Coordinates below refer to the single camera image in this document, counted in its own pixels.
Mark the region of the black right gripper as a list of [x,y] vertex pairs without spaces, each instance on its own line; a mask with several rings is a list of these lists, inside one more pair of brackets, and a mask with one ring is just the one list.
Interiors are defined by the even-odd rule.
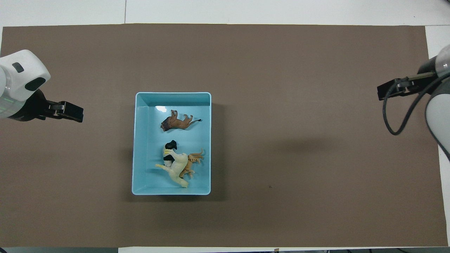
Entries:
[[[437,79],[436,59],[433,57],[422,64],[416,74],[408,75],[407,78],[411,82],[404,88],[404,95],[412,95],[422,92],[432,81]],[[424,73],[433,73],[433,76],[418,78],[418,75]],[[377,87],[378,100],[383,101],[386,98],[399,96],[402,93],[402,88],[398,87],[401,78],[395,78]]]

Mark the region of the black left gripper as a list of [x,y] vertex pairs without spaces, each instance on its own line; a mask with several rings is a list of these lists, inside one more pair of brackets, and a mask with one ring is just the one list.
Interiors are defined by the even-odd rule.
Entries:
[[43,92],[37,90],[25,101],[24,106],[18,112],[11,115],[9,119],[27,122],[33,119],[45,120],[48,117],[52,119],[67,119],[81,123],[84,117],[83,111],[83,108],[70,102],[47,101]]

